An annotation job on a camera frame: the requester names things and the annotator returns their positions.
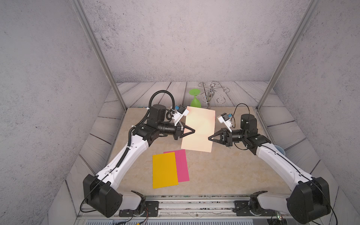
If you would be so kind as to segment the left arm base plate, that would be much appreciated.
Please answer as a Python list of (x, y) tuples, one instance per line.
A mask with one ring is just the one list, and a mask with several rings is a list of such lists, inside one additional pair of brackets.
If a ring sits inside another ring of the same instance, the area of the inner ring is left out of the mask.
[(158, 211), (159, 201), (145, 201), (135, 210), (120, 210), (119, 217), (157, 217)]

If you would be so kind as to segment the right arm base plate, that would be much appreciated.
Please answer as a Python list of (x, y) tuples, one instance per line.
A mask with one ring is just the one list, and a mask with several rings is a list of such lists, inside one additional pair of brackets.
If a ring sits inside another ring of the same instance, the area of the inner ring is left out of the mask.
[(249, 200), (237, 200), (234, 201), (234, 208), (232, 211), (236, 214), (236, 216), (262, 216), (262, 217), (271, 217), (275, 216), (276, 212), (273, 210), (261, 210), (260, 212), (253, 212), (250, 209)]

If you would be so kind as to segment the magenta paper sheet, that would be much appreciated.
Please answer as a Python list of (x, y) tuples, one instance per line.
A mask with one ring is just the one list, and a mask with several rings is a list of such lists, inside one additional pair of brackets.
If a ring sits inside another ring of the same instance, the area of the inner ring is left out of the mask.
[(188, 162), (186, 157), (186, 151), (184, 149), (177, 151), (166, 151), (166, 153), (174, 153), (177, 167), (178, 182), (189, 182)]

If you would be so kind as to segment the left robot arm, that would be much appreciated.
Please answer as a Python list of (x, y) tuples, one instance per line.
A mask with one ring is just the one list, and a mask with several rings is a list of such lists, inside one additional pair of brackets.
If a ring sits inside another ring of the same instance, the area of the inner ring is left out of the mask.
[(189, 110), (182, 105), (171, 109), (159, 104), (148, 107), (145, 116), (129, 130), (127, 144), (116, 157), (96, 175), (89, 174), (84, 178), (82, 203), (107, 218), (118, 210), (142, 214), (145, 196), (136, 191), (121, 194), (117, 188), (138, 157), (157, 138), (172, 135), (174, 140), (178, 140), (195, 133), (193, 128), (181, 123), (188, 113)]

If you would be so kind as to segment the salmon pink paper sheet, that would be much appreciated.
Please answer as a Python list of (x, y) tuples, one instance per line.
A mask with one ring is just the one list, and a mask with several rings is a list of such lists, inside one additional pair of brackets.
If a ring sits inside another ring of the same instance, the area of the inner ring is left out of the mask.
[(208, 137), (215, 131), (214, 110), (188, 106), (185, 125), (195, 130), (194, 134), (182, 138), (181, 148), (191, 151), (211, 152), (212, 141)]

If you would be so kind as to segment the yellow paper sheet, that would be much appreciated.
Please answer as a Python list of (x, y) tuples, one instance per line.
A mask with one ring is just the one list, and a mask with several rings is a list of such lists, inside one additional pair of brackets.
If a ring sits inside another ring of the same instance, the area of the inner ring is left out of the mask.
[(165, 188), (179, 184), (175, 153), (152, 156), (153, 188)]

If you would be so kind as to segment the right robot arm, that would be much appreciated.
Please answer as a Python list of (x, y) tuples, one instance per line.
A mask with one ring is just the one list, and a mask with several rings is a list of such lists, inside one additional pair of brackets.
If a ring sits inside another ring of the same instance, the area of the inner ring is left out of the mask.
[(305, 172), (284, 154), (271, 141), (258, 133), (257, 119), (252, 114), (241, 116), (241, 128), (232, 130), (231, 114), (223, 113), (217, 119), (225, 128), (215, 132), (208, 139), (212, 142), (231, 147), (242, 142), (266, 162), (288, 185), (291, 194), (273, 194), (258, 191), (250, 196), (249, 211), (260, 216), (267, 210), (290, 214), (297, 222), (306, 224), (332, 212), (329, 184), (322, 177), (315, 178)]

